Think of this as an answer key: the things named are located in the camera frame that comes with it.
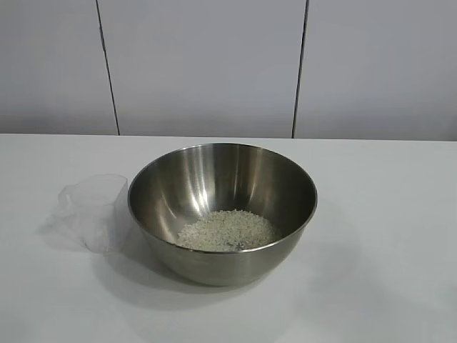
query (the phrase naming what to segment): white table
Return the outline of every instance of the white table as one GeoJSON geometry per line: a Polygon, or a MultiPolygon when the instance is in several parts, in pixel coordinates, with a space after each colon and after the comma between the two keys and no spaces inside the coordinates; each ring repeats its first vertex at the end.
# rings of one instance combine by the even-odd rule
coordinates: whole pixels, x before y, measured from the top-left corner
{"type": "Polygon", "coordinates": [[[457,143],[0,135],[0,342],[457,342],[457,143]],[[240,289],[180,282],[138,232],[123,254],[44,223],[66,184],[130,180],[183,146],[239,141],[313,177],[289,258],[240,289]]]}

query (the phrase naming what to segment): metal bowl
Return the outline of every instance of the metal bowl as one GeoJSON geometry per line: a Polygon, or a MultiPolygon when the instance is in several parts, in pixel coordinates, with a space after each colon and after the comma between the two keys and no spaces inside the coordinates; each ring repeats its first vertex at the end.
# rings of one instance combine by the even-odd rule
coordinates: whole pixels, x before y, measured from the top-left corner
{"type": "Polygon", "coordinates": [[[159,259],[187,279],[214,286],[247,284],[278,266],[316,205],[314,183],[299,165],[242,144],[204,144],[163,155],[138,173],[129,190],[130,211],[159,259]],[[237,252],[176,245],[184,224],[234,209],[267,218],[282,238],[237,252]]]}

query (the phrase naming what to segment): white wall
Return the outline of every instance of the white wall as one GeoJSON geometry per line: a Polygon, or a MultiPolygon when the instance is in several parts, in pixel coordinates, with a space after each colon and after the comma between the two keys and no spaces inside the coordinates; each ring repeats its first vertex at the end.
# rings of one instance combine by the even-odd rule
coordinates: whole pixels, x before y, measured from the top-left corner
{"type": "Polygon", "coordinates": [[[305,0],[101,0],[122,134],[291,135],[305,0]]]}
{"type": "Polygon", "coordinates": [[[310,2],[297,137],[457,139],[457,1],[310,2]]]}
{"type": "Polygon", "coordinates": [[[115,134],[95,0],[0,1],[0,133],[115,134]]]}

